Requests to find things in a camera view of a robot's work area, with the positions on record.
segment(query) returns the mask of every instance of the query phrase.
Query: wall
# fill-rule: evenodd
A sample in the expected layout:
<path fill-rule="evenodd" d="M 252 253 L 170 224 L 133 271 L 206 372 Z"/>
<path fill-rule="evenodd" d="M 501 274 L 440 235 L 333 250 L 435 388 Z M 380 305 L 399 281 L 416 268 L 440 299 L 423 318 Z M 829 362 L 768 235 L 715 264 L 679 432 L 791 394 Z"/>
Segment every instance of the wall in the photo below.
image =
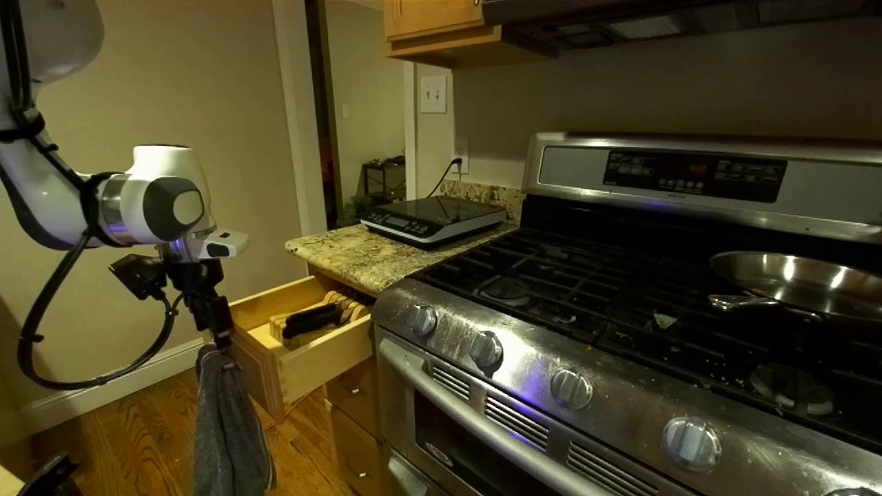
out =
<path fill-rule="evenodd" d="M 387 55 L 384 12 L 325 0 L 343 204 L 361 165 L 405 151 L 403 63 Z"/>
<path fill-rule="evenodd" d="M 252 235 L 246 253 L 226 263 L 220 292 L 242 299 L 303 275 L 303 264 L 281 250 L 297 235 L 297 209 L 271 0 L 100 0 L 100 9 L 100 59 L 38 99 L 62 154 L 79 170 L 121 170 L 136 144 L 190 144 L 216 219 Z M 62 253 L 27 241 L 9 202 L 0 204 L 0 232 L 0 372 L 16 401 L 33 405 L 48 391 L 15 372 L 15 340 Z M 52 374 L 93 378 L 128 363 L 158 334 L 162 305 L 136 301 L 108 274 L 124 253 L 85 253 L 62 289 L 38 345 Z M 199 337 L 181 312 L 168 351 Z"/>
<path fill-rule="evenodd" d="M 882 20 L 851 20 L 457 70 L 454 139 L 439 132 L 439 115 L 420 115 L 420 177 L 440 177 L 465 139 L 468 180 L 522 184 L 541 129 L 882 142 L 876 48 Z"/>

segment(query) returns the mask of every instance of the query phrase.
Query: granite countertop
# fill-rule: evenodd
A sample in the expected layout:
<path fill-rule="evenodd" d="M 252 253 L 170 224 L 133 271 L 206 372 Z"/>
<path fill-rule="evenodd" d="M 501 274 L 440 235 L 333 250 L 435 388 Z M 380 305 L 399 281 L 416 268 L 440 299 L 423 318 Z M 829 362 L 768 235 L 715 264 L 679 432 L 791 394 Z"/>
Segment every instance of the granite countertop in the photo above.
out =
<path fill-rule="evenodd" d="M 367 227 L 345 227 L 325 235 L 294 238 L 285 242 L 285 248 L 300 260 L 307 260 L 314 271 L 359 289 L 367 294 L 380 294 L 387 286 L 399 278 L 420 274 L 440 260 L 449 260 L 460 250 L 482 246 L 494 238 L 518 230 L 525 192 L 494 188 L 494 184 L 468 184 L 468 181 L 443 181 L 443 197 L 472 198 L 480 204 L 498 204 L 509 212 L 509 220 L 474 235 L 454 241 L 449 246 L 425 250 L 409 242 L 396 242 L 392 238 L 376 235 Z"/>

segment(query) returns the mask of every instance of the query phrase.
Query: frying pan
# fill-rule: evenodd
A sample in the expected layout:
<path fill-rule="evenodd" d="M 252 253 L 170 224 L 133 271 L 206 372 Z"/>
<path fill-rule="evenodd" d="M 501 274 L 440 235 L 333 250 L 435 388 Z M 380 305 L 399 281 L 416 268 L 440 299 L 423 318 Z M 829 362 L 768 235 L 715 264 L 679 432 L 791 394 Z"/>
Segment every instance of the frying pan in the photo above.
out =
<path fill-rule="evenodd" d="M 810 323 L 882 323 L 882 278 L 791 253 L 722 250 L 711 271 L 744 294 L 709 294 L 715 310 L 784 305 Z"/>

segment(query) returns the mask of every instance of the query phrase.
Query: wooden drawer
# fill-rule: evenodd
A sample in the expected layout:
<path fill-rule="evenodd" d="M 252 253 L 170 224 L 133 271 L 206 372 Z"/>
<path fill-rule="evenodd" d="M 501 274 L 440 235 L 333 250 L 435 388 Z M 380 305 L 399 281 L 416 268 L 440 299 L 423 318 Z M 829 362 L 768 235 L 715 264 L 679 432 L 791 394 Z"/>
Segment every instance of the wooden drawer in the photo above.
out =
<path fill-rule="evenodd" d="M 352 312 L 345 326 L 312 330 L 294 345 L 285 345 L 278 323 L 293 312 L 325 304 L 332 294 L 327 283 L 310 275 L 232 304 L 232 355 L 242 366 L 252 398 L 272 420 L 281 420 L 290 403 L 372 355 L 370 315 L 356 301 L 348 301 Z"/>
<path fill-rule="evenodd" d="M 343 479 L 359 496 L 384 496 L 384 450 L 343 412 L 332 412 L 337 464 Z"/>
<path fill-rule="evenodd" d="M 327 384 L 327 401 L 333 403 L 333 407 L 340 407 L 356 424 L 361 424 L 370 435 L 380 439 L 376 380 L 376 362 L 363 362 Z"/>

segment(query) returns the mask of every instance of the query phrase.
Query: countertop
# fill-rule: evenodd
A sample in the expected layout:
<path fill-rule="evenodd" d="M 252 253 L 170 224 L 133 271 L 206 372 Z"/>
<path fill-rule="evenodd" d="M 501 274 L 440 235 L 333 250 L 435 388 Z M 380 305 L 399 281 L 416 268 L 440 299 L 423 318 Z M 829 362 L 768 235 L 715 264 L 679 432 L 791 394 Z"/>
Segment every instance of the countertop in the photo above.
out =
<path fill-rule="evenodd" d="M 399 278 L 423 268 L 439 264 L 440 260 L 449 260 L 460 250 L 468 250 L 515 230 L 518 224 L 507 220 L 491 232 L 480 232 L 449 246 L 425 250 L 376 235 L 367 227 L 345 227 L 314 238 L 294 238 L 285 242 L 285 248 L 307 260 L 327 278 L 337 278 L 367 294 L 380 294 L 387 286 L 396 283 Z"/>

